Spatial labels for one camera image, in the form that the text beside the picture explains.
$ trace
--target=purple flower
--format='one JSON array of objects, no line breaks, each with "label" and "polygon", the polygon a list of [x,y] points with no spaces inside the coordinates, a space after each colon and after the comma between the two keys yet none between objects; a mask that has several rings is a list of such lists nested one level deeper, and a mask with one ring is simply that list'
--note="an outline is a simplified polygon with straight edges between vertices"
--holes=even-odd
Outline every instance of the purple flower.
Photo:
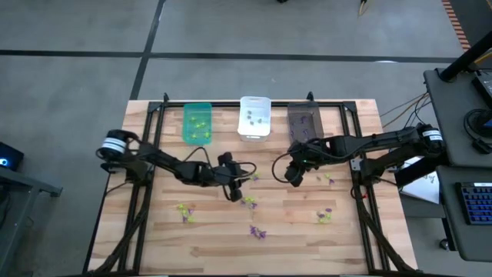
[{"label": "purple flower", "polygon": [[256,230],[257,230],[257,228],[256,228],[256,227],[254,227],[253,225],[249,225],[249,228],[250,228],[249,232],[250,232],[252,235],[256,236]]}]

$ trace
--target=teal plastic bin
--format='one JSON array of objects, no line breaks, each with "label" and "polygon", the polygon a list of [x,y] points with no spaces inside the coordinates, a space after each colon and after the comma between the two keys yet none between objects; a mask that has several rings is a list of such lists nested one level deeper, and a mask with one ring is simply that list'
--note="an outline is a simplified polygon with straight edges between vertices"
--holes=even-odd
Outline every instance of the teal plastic bin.
[{"label": "teal plastic bin", "polygon": [[207,145],[212,141],[212,105],[193,103],[183,106],[183,141]]}]

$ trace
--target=plastic bin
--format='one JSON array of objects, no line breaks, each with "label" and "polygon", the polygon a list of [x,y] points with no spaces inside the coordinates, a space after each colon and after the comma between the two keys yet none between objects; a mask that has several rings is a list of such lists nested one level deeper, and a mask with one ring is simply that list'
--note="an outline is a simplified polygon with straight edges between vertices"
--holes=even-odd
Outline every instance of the plastic bin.
[{"label": "plastic bin", "polygon": [[287,106],[291,142],[306,142],[324,136],[320,109],[316,102],[295,102]]},{"label": "plastic bin", "polygon": [[183,106],[183,141],[207,145],[212,141],[212,105],[193,103]]},{"label": "plastic bin", "polygon": [[271,100],[266,97],[241,97],[238,134],[243,142],[265,142],[270,135]]}]

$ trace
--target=blue light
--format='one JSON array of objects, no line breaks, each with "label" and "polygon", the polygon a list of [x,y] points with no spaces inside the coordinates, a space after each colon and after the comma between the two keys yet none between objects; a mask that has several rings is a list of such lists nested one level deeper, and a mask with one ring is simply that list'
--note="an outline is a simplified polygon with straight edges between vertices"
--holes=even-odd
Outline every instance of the blue light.
[{"label": "blue light", "polygon": [[2,166],[8,166],[8,160],[5,158],[0,158],[0,165]]}]

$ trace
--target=orange striped tape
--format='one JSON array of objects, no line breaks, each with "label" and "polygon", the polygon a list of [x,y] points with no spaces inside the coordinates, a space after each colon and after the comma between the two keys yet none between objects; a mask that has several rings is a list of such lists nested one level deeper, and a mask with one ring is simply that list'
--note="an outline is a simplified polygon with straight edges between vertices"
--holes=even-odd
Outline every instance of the orange striped tape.
[{"label": "orange striped tape", "polygon": [[470,43],[468,42],[467,36],[464,34],[463,29],[461,28],[461,24],[454,13],[453,7],[449,0],[442,0],[444,9],[446,10],[447,16],[449,20],[451,20],[451,24],[453,26],[454,32],[456,32],[456,36],[458,37],[458,41],[461,44],[461,47],[464,51],[470,49]]}]

